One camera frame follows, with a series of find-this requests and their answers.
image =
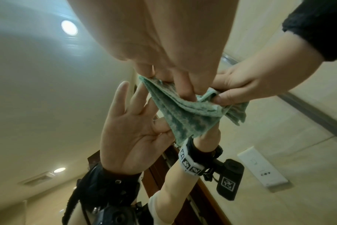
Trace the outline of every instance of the hand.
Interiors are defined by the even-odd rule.
[[[213,102],[226,106],[282,94],[310,77],[323,61],[308,42],[286,32],[274,45],[218,74],[212,87],[224,92]]]
[[[112,56],[195,101],[216,75],[238,0],[68,0]]]
[[[214,125],[207,133],[194,138],[193,144],[201,152],[212,152],[214,151],[220,142],[220,130],[219,122]]]
[[[149,168],[174,141],[164,118],[154,119],[154,101],[146,103],[148,91],[141,83],[125,109],[129,83],[122,82],[104,124],[100,143],[103,168],[133,175]]]

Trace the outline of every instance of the recessed light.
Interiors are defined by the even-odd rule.
[[[54,170],[54,173],[61,173],[62,171],[64,171],[66,168],[58,168],[56,170]]]
[[[69,20],[62,21],[61,27],[65,33],[71,36],[75,36],[78,32],[76,25]]]

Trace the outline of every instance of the ceiling vent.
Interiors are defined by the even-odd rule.
[[[32,178],[29,178],[25,181],[19,182],[19,184],[34,187],[34,186],[39,185],[41,183],[44,183],[46,181],[52,180],[54,177],[55,177],[54,174],[52,174],[50,172],[45,172],[45,173],[39,174],[37,176],[34,176]]]

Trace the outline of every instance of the green cloth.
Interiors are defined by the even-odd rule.
[[[178,144],[183,143],[190,136],[195,138],[206,133],[224,115],[237,126],[239,122],[245,122],[248,102],[224,107],[215,105],[210,100],[219,92],[212,88],[209,88],[203,96],[197,95],[197,102],[189,102],[178,96],[173,83],[143,76],[139,76],[139,79],[163,113]]]

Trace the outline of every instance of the fingernail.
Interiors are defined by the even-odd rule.
[[[221,97],[220,97],[219,95],[215,96],[215,97],[213,98],[213,103],[219,105],[219,104],[221,103]]]

